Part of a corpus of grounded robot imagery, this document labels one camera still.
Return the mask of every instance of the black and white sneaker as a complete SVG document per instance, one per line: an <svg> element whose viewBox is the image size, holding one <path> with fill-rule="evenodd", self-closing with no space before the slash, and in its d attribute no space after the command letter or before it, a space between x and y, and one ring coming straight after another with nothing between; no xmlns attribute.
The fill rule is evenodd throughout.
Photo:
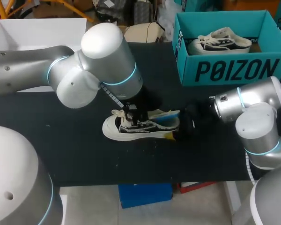
<svg viewBox="0 0 281 225"><path fill-rule="evenodd" d="M236 35L229 27L200 35L188 45L190 55L218 55L248 53L252 41Z"/></svg>
<svg viewBox="0 0 281 225"><path fill-rule="evenodd" d="M124 110L112 110L102 126L103 134L116 141L132 141L139 138L166 138L179 127L179 110L148 113L149 120L133 124L132 116Z"/></svg>

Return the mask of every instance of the black tabletop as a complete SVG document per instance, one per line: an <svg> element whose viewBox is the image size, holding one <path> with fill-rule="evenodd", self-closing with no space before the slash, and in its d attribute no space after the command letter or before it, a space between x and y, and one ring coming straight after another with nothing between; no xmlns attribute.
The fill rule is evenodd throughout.
<svg viewBox="0 0 281 225"><path fill-rule="evenodd" d="M163 98L163 110L234 88L182 87L171 43L130 47L145 85ZM77 110L63 106L53 92L15 93L0 96L0 126L32 143L57 186L249 179L234 123L219 124L212 135L189 142L117 142L102 133L115 108L102 90ZM281 135L281 109L278 128Z"/></svg>

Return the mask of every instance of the black cable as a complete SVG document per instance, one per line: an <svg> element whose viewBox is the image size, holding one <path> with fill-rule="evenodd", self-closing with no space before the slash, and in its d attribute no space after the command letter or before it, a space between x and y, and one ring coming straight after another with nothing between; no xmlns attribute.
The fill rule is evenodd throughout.
<svg viewBox="0 0 281 225"><path fill-rule="evenodd" d="M151 23L149 24L148 28L147 28L147 38L146 38L146 43L148 42L148 30L149 30L149 27L150 27L150 25L151 25L152 23L153 23L153 22L151 22Z"/></svg>

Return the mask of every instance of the white cable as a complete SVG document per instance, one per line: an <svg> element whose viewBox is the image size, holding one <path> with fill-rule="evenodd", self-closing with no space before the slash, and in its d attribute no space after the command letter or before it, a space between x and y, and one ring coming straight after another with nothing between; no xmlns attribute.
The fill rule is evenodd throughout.
<svg viewBox="0 0 281 225"><path fill-rule="evenodd" d="M247 152L245 153L245 162L246 162L247 171L248 171L250 180L251 180L252 184L255 185L256 181L255 181L252 171L251 171L249 156L248 156Z"/></svg>

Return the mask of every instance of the floor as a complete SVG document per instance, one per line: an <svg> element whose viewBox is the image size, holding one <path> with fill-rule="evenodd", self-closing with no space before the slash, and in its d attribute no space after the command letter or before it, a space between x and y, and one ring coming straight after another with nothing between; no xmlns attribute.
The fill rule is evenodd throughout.
<svg viewBox="0 0 281 225"><path fill-rule="evenodd" d="M223 184L166 202L121 209L118 186L62 187L67 195L65 225L231 225Z"/></svg>

